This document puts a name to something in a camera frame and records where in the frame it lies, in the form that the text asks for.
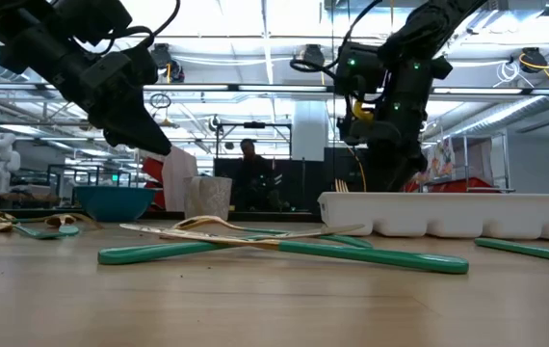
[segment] plastic tray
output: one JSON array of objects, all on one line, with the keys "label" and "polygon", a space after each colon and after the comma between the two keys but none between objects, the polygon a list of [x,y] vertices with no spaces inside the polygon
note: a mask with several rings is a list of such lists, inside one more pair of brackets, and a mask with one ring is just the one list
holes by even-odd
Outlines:
[{"label": "plastic tray", "polygon": [[329,227],[366,226],[354,235],[549,238],[549,195],[323,193],[319,202]]}]

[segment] person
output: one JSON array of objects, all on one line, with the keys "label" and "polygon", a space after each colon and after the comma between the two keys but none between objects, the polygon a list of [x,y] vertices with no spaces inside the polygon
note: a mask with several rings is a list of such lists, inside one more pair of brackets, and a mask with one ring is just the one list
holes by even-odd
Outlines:
[{"label": "person", "polygon": [[273,167],[267,159],[255,153],[252,139],[240,143],[243,163],[234,179],[234,197],[239,210],[270,209],[269,194],[273,190]]}]

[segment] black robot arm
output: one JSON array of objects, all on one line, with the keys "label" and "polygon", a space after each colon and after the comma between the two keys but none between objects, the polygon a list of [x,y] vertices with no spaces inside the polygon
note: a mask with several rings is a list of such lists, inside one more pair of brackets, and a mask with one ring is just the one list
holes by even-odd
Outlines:
[{"label": "black robot arm", "polygon": [[[371,3],[353,25],[379,2]],[[349,41],[350,31],[331,66],[316,67],[299,60],[290,63],[304,72],[326,72],[338,63],[335,75],[328,72],[334,78],[335,92],[344,96],[348,112],[337,126],[348,145],[367,144],[369,148],[365,158],[369,191],[400,191],[426,169],[427,159],[418,139],[427,119],[432,81],[446,78],[452,70],[444,57],[433,57],[458,25],[485,2],[429,0],[380,47]],[[382,93],[377,99],[365,99],[366,94],[379,89]],[[363,103],[374,106],[366,109]]]},{"label": "black robot arm", "polygon": [[[32,68],[63,97],[89,114],[112,146],[138,147],[160,154],[170,142],[144,108],[143,86],[157,82],[157,66],[148,52],[156,34],[128,27],[131,15],[119,0],[2,1],[0,65],[14,73]],[[115,39],[146,33],[133,48],[108,53]],[[111,40],[101,53],[86,51],[76,40],[97,45]]]}]

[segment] bowl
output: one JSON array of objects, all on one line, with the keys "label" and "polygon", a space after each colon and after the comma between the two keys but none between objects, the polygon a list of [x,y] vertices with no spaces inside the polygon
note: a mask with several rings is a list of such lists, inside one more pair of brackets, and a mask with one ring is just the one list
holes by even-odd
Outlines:
[{"label": "bowl", "polygon": [[145,213],[157,193],[153,189],[109,186],[73,189],[82,208],[97,222],[133,222]]}]

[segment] white humanoid robot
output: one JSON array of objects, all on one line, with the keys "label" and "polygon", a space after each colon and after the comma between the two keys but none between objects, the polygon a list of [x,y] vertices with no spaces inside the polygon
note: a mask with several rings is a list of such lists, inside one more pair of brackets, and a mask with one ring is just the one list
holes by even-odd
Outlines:
[{"label": "white humanoid robot", "polygon": [[0,194],[9,193],[12,173],[20,169],[20,154],[13,150],[14,134],[0,133]]}]

